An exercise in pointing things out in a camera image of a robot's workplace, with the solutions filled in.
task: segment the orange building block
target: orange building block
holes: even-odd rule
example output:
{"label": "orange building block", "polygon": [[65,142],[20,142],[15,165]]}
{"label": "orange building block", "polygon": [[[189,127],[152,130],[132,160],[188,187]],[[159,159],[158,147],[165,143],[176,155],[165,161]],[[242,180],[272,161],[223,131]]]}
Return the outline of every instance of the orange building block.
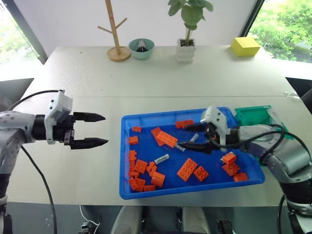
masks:
{"label": "orange building block", "polygon": [[180,168],[180,170],[177,172],[177,175],[186,182],[190,178],[196,167],[197,163],[188,158],[183,166]]}
{"label": "orange building block", "polygon": [[137,136],[129,137],[129,144],[130,145],[138,144],[138,137]]}
{"label": "orange building block", "polygon": [[237,173],[233,176],[234,181],[239,182],[239,181],[245,181],[245,180],[249,180],[248,176],[246,173]]}
{"label": "orange building block", "polygon": [[165,177],[166,177],[165,175],[159,172],[154,172],[151,183],[158,187],[162,187]]}
{"label": "orange building block", "polygon": [[146,166],[147,166],[147,162],[138,159],[138,160],[136,161],[135,171],[144,174],[145,169],[146,169]]}
{"label": "orange building block", "polygon": [[203,182],[209,176],[209,173],[202,166],[199,166],[194,171],[194,175],[197,177],[197,179],[199,179],[200,182]]}
{"label": "orange building block", "polygon": [[150,172],[154,166],[155,166],[155,162],[150,162],[148,166],[146,167],[146,171]]}
{"label": "orange building block", "polygon": [[140,133],[142,131],[142,128],[141,127],[132,127],[132,131],[133,132],[137,132],[137,133]]}
{"label": "orange building block", "polygon": [[135,161],[137,159],[137,152],[135,150],[129,151],[129,161]]}
{"label": "orange building block", "polygon": [[158,128],[154,128],[154,129],[152,129],[151,130],[151,133],[152,133],[152,135],[153,135],[153,137],[155,138],[155,140],[157,141],[157,144],[159,145],[159,146],[163,146],[165,143],[164,142],[162,142],[161,140],[158,140],[157,139],[157,136],[158,136],[158,134],[161,132],[161,129],[158,127]]}
{"label": "orange building block", "polygon": [[129,163],[130,163],[129,172],[134,172],[136,163],[134,161],[130,161]]}
{"label": "orange building block", "polygon": [[129,172],[128,175],[129,176],[138,176],[139,172]]}
{"label": "orange building block", "polygon": [[145,185],[144,186],[144,191],[149,192],[149,191],[154,191],[156,189],[155,185]]}
{"label": "orange building block", "polygon": [[137,184],[137,189],[136,189],[136,191],[142,192],[143,189],[144,189],[144,185],[145,185],[146,180],[140,179],[140,178],[136,178],[136,179],[135,179],[135,182],[136,182],[136,184]]}
{"label": "orange building block", "polygon": [[229,152],[222,157],[222,161],[226,164],[232,164],[236,161],[236,155],[233,152]]}
{"label": "orange building block", "polygon": [[240,169],[235,163],[225,164],[222,168],[229,176],[235,175]]}
{"label": "orange building block", "polygon": [[148,173],[150,177],[153,177],[153,174],[156,170],[157,170],[157,166],[152,167],[151,171]]}
{"label": "orange building block", "polygon": [[136,190],[138,188],[138,185],[133,177],[129,179],[129,184],[132,190]]}
{"label": "orange building block", "polygon": [[191,125],[194,123],[194,120],[184,120],[184,121],[176,121],[175,122],[175,127],[180,129],[180,128],[185,128],[187,125]]}
{"label": "orange building block", "polygon": [[162,142],[165,142],[165,144],[170,146],[171,148],[173,148],[177,143],[177,139],[175,137],[163,131],[161,131],[157,135],[157,139],[161,140]]}

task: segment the robotic arm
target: robotic arm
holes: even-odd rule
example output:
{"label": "robotic arm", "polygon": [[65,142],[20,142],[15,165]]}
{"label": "robotic arm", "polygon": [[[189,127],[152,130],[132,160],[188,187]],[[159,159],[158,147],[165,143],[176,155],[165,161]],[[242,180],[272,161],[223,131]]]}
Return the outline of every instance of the robotic arm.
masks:
{"label": "robotic arm", "polygon": [[[263,161],[278,180],[289,209],[289,218],[295,234],[312,233],[312,164],[309,151],[297,140],[281,138],[281,131],[269,125],[227,128],[225,115],[216,107],[209,107],[200,124],[186,128],[193,132],[205,132],[205,144],[183,142],[180,146],[210,154],[212,150],[239,148]],[[262,137],[248,141],[262,134]]]}
{"label": "robotic arm", "polygon": [[31,115],[16,111],[0,113],[0,234],[12,233],[11,216],[5,213],[6,190],[16,158],[24,143],[47,140],[48,144],[56,141],[69,145],[71,149],[89,149],[108,142],[99,138],[74,140],[74,123],[77,120],[97,122],[105,118],[93,113],[74,112],[72,99],[59,91],[49,105],[47,115]]}

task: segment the white flower pot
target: white flower pot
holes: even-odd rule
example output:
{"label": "white flower pot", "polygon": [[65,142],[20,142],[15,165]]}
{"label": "white flower pot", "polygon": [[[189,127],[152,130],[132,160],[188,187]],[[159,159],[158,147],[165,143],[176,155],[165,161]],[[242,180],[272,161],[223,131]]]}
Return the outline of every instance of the white flower pot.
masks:
{"label": "white flower pot", "polygon": [[195,40],[193,40],[194,46],[181,46],[180,40],[177,40],[175,58],[177,62],[193,62],[193,58],[196,51]]}

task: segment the teal bowl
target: teal bowl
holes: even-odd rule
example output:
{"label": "teal bowl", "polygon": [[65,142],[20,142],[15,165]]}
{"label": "teal bowl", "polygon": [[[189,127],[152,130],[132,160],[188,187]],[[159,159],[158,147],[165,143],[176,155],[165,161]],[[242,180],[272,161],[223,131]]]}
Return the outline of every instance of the teal bowl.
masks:
{"label": "teal bowl", "polygon": [[[138,45],[138,42],[140,40],[145,42],[148,51],[146,51],[146,52],[137,52],[137,45]],[[133,57],[135,57],[136,59],[139,59],[139,60],[148,59],[151,56],[151,54],[152,54],[152,52],[154,50],[154,47],[155,47],[154,42],[152,42],[149,39],[144,39],[144,38],[135,39],[135,40],[133,40],[132,42],[129,43],[129,49],[131,50],[131,55]]]}

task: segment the wooden base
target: wooden base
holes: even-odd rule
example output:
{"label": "wooden base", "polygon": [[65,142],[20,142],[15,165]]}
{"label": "wooden base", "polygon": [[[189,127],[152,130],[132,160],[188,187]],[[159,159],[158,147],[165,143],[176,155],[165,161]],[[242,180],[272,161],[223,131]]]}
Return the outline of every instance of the wooden base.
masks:
{"label": "wooden base", "polygon": [[120,51],[121,51],[121,54],[118,55],[116,51],[116,47],[113,47],[107,52],[107,55],[109,59],[114,62],[122,62],[130,58],[131,52],[128,48],[121,46]]}

